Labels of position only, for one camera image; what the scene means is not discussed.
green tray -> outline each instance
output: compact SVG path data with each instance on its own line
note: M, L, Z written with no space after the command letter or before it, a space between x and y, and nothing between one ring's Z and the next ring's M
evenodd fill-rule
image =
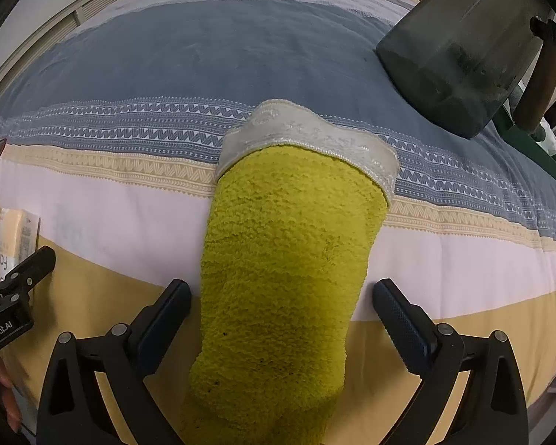
M531 136L513 124L509 113L502 106L492 117L500 137L511 147L534 161L556 179L556 155L550 156Z

bed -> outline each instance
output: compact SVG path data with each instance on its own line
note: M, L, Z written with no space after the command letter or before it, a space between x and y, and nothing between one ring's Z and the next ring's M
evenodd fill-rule
M181 278L193 311L147 380L176 425L201 346L199 266L222 139L276 98L377 135L400 165L323 443L378 443L417 386L372 310L367 290L384 277L462 334L504 330L528 403L543 393L556 374L556 180L493 125L466 141L395 91L373 49L416 1L119 0L10 85L0 97L9 142L0 209L39 215L39 244L57 253L53 276L34 291L33 330L3 353L32 401L59 333L128 323Z

silver screw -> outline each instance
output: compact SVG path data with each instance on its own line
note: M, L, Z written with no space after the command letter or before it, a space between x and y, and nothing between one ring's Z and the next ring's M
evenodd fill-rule
M509 338L509 337L506 335L506 333L505 333L504 331L500 331L499 329L497 329L497 330L494 332L494 337L495 337L498 341L502 341L503 343L504 343L505 341L507 341L508 338Z
M128 330L128 327L124 323L117 323L113 328L111 328L111 334L113 336L121 336Z
M449 336L450 334L453 334L453 328L451 327L450 324L447 323L440 323L439 325L437 325L437 330L439 330L440 334L444 334L445 336Z
M60 343L62 343L63 345L65 345L66 343L68 343L68 341L70 341L72 339L72 333L69 333L68 331L64 331L60 336L58 336L58 341Z

yellow fleece fabric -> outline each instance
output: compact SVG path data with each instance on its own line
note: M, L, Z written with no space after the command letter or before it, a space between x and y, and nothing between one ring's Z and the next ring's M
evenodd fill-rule
M223 175L202 257L186 445L321 443L386 211L365 174L293 146L254 152Z

human hand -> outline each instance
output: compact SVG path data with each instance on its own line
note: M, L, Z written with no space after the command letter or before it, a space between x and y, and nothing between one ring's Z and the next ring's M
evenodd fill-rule
M0 358L0 385L2 388L2 403L6 410L6 420L10 428L18 432L22 421L21 410L16 403L15 395L12 391L12 381L10 381L10 376L2 358Z

